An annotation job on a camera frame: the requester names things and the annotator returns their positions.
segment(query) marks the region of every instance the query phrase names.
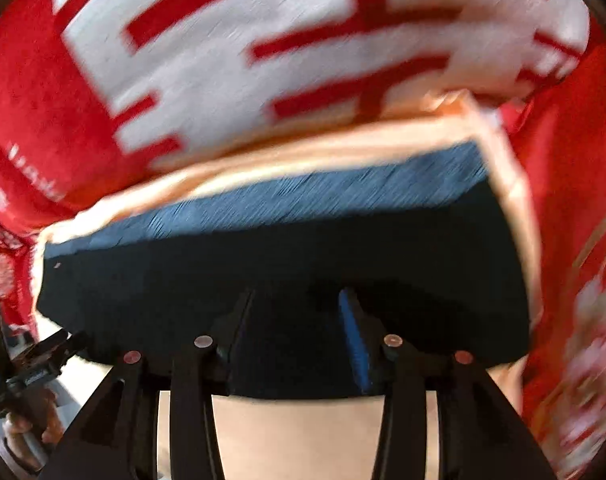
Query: beige surface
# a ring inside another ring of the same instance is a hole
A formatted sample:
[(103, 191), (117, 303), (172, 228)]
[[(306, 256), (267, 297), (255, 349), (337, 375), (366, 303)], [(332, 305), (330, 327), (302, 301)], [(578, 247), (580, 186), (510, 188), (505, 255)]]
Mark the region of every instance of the beige surface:
[[(58, 327), (37, 315), (43, 337)], [(490, 370), (515, 408), (520, 408), (523, 360)], [(74, 357), (60, 382), (84, 404), (110, 370)], [(170, 476), (169, 392), (162, 392), (158, 418), (158, 468)], [(227, 480), (366, 480), (371, 477), (381, 427), (379, 397), (318, 402), (266, 402), (214, 397), (219, 449)], [(427, 394), (426, 478), (436, 480), (439, 436), (436, 398)]]

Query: red fabric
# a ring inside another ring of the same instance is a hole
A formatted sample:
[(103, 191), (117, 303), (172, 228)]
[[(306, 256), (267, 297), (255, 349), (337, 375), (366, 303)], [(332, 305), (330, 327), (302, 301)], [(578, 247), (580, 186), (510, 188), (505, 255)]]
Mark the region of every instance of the red fabric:
[(31, 316), (33, 240), (20, 239), (0, 226), (0, 309), (4, 321), (17, 332), (30, 330), (36, 334)]
[(576, 280), (573, 263), (606, 218), (606, 43), (592, 44), (581, 65), (539, 92), (520, 116), (512, 106), (504, 111), (541, 229), (544, 314), (525, 370), (524, 417), (543, 443), (554, 416), (548, 402), (565, 387), (568, 344), (579, 330), (576, 295), (599, 275), (606, 255), (602, 240), (600, 254), (580, 267), (582, 282)]
[(25, 235), (149, 176), (147, 163), (177, 141), (124, 155), (113, 139), (123, 114), (110, 118), (61, 40), (65, 6), (54, 15), (51, 0), (14, 0), (10, 9), (0, 18), (0, 222)]
[(332, 38), (374, 32), (404, 23), (454, 22), (461, 11), (462, 7), (459, 6), (430, 6), (390, 11), (387, 9), (386, 0), (356, 0), (356, 12), (341, 23), (305, 28), (273, 40), (257, 42), (251, 51), (254, 59), (264, 59)]
[(129, 23), (126, 27), (129, 37), (136, 48), (141, 48), (172, 25), (214, 1), (160, 0)]
[(303, 112), (324, 108), (328, 104), (359, 98), (358, 120), (372, 121), (381, 115), (385, 92), (395, 84), (430, 70), (443, 69), (449, 55), (416, 57), (406, 62), (355, 79), (342, 79), (308, 92), (286, 96), (272, 103), (275, 115), (280, 119)]
[(150, 108), (154, 108), (157, 105), (157, 99), (154, 94), (148, 94), (143, 97), (141, 100), (137, 101), (126, 110), (123, 110), (119, 113), (114, 119), (113, 124), (115, 128), (118, 128), (122, 124), (131, 121), (137, 115), (149, 110)]
[(558, 51), (563, 52), (564, 54), (567, 54), (570, 57), (576, 57), (577, 59), (581, 59), (584, 54), (580, 50), (572, 46), (567, 46), (558, 41), (556, 38), (553, 38), (551, 35), (546, 34), (545, 32), (541, 32), (540, 30), (537, 30), (534, 33), (534, 41), (537, 43), (545, 44), (547, 46), (551, 46), (552, 48), (556, 48)]

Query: blue fabric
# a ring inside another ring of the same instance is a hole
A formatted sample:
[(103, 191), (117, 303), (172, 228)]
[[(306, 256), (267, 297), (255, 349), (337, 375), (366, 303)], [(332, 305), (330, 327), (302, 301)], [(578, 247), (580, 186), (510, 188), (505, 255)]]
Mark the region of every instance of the blue fabric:
[(477, 145), (466, 142), (400, 164), (279, 178), (180, 202), (114, 222), (86, 237), (48, 244), (45, 257), (178, 235), (442, 206), (485, 177)]
[(350, 365), (354, 383), (359, 387), (363, 395), (367, 394), (371, 385), (369, 378), (368, 349), (354, 319), (354, 313), (350, 307), (350, 300), (345, 290), (339, 294), (339, 313), (343, 322), (345, 342), (347, 344)]

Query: finger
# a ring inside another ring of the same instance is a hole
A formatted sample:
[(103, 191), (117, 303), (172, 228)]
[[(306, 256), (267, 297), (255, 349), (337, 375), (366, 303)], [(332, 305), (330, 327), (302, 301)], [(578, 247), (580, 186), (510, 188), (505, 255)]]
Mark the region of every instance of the finger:
[(10, 412), (5, 417), (3, 431), (5, 435), (21, 434), (32, 429), (32, 423), (17, 413)]
[(63, 437), (64, 431), (65, 428), (63, 428), (63, 424), (56, 412), (56, 405), (54, 402), (50, 402), (48, 405), (48, 427), (43, 432), (41, 439), (45, 444), (58, 444)]
[(49, 402), (52, 402), (53, 404), (55, 404), (56, 400), (58, 399), (58, 396), (49, 388), (45, 388), (45, 398)]
[(32, 454), (30, 446), (27, 445), (22, 434), (5, 434), (7, 440), (7, 447), (14, 454), (16, 458), (25, 462), (34, 470), (38, 470), (41, 466), (36, 460), (36, 457)]

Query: metal rivet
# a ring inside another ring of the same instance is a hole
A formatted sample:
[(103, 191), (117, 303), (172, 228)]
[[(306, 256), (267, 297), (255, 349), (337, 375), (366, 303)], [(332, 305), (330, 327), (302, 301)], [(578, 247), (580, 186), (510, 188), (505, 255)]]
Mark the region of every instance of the metal rivet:
[(459, 350), (454, 354), (454, 358), (456, 361), (462, 365), (469, 365), (474, 362), (474, 356), (470, 352), (466, 352), (465, 350)]
[(403, 338), (400, 335), (396, 334), (387, 334), (383, 338), (383, 342), (392, 348), (398, 348), (403, 345)]
[(127, 365), (133, 365), (141, 361), (141, 352), (137, 350), (130, 350), (128, 353), (123, 355), (123, 362)]
[(194, 346), (196, 348), (207, 348), (213, 343), (213, 339), (209, 335), (199, 335), (194, 340)]

